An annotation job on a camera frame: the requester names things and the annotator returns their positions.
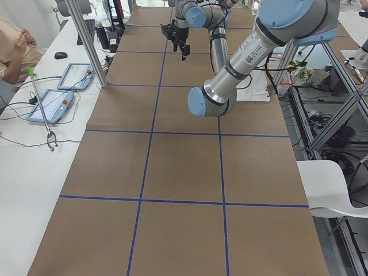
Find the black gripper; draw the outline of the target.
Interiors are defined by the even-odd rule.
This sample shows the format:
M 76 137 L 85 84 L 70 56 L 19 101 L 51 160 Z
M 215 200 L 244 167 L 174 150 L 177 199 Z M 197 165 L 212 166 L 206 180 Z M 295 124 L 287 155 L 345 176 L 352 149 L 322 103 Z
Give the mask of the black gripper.
M 186 60 L 186 57 L 190 55 L 190 44 L 186 43 L 189 36 L 189 27 L 180 28 L 177 25 L 177 20 L 173 19 L 171 23 L 167 25 L 160 25 L 162 34 L 166 39 L 170 40 L 173 44 L 173 52 L 177 52 L 178 48 L 182 52 L 182 60 Z

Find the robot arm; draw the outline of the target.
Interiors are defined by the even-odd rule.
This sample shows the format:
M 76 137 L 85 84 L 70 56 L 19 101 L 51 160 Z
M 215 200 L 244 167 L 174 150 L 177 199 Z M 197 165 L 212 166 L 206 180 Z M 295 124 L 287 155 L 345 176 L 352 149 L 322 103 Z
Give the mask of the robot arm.
M 221 12 L 207 9 L 200 1 L 170 1 L 175 7 L 175 17 L 171 23 L 161 26 L 165 38 L 172 42 L 173 51 L 180 50 L 182 60 L 190 55 L 190 45 L 187 43 L 190 28 L 208 30 L 210 44 L 210 62 L 216 74 L 228 60 L 228 47 L 225 29 L 228 26 L 228 14 L 237 1 L 216 1 Z
M 336 37 L 339 1 L 262 1 L 252 33 L 215 76 L 190 90 L 187 103 L 198 117 L 223 116 L 236 103 L 236 87 L 276 47 L 316 45 Z

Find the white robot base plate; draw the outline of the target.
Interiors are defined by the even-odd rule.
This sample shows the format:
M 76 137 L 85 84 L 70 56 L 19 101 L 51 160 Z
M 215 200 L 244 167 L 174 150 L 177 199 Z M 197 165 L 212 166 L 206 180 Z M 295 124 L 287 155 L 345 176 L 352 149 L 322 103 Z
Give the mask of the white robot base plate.
M 270 96 L 264 71 L 253 70 L 237 87 L 237 101 L 269 102 Z

